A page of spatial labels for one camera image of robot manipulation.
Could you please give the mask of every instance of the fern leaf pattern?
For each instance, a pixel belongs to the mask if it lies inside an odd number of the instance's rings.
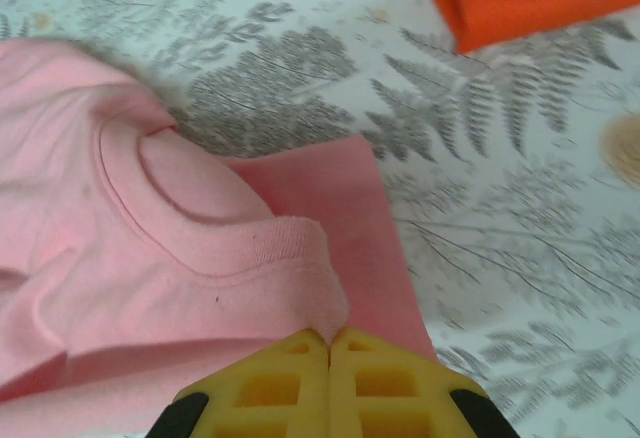
[[[422,63],[396,60],[386,56],[387,63],[412,83],[426,99],[436,99],[451,92],[454,78],[447,72]]]
[[[372,81],[373,88],[395,114],[396,126],[418,132],[407,137],[409,149],[415,151],[417,136],[431,130],[458,159],[463,158],[457,136],[466,137],[474,152],[489,157],[489,125],[500,115],[512,148],[523,156],[527,124],[536,114],[552,131],[568,132],[568,107],[586,71],[594,65],[620,68],[606,40],[636,39],[617,18],[532,35],[469,56],[452,51],[447,39],[407,29],[401,35],[425,54],[425,61],[385,59],[415,89],[391,89],[378,80]]]
[[[554,42],[542,55],[540,66],[540,114],[547,119],[549,127],[558,133],[567,129],[567,102],[577,80],[585,71],[579,63],[571,44]]]
[[[18,33],[18,36],[21,36],[21,37],[29,36],[29,20],[27,20],[26,18],[22,20],[22,26],[20,27],[20,32]]]
[[[7,15],[0,14],[0,40],[6,40],[11,36],[11,26]]]
[[[607,52],[605,32],[602,28],[586,25],[580,30],[580,36],[584,39],[586,48],[595,61],[613,70],[620,69]]]
[[[462,160],[456,147],[457,109],[453,95],[448,95],[445,100],[436,104],[431,109],[433,114],[433,127],[440,136],[442,143],[453,156]]]
[[[508,61],[500,71],[497,89],[502,98],[507,133],[513,147],[524,155],[524,130],[537,91],[538,70],[528,64]]]
[[[469,141],[484,157],[487,153],[487,128],[492,117],[492,90],[482,78],[470,80],[460,91],[460,110]]]
[[[487,71],[490,67],[480,60],[470,56],[459,55],[449,49],[444,40],[438,40],[433,36],[425,36],[412,33],[409,30],[402,30],[402,36],[419,50],[431,55],[435,60],[451,67],[458,73],[471,77]]]

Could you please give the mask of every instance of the white patterned fabric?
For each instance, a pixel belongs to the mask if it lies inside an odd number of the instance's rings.
[[[458,56],[431,0],[0,0],[20,35],[152,84],[211,151],[363,133],[442,362],[523,438],[640,437],[640,192],[600,156],[640,113],[640,10]]]

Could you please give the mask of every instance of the pink t-shirt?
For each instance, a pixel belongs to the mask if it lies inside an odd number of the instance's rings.
[[[320,225],[275,217],[174,126],[67,44],[0,44],[0,400],[344,324]]]
[[[307,327],[434,356],[360,138],[219,159],[125,73],[9,40],[0,206],[2,437],[143,431],[182,387]]]

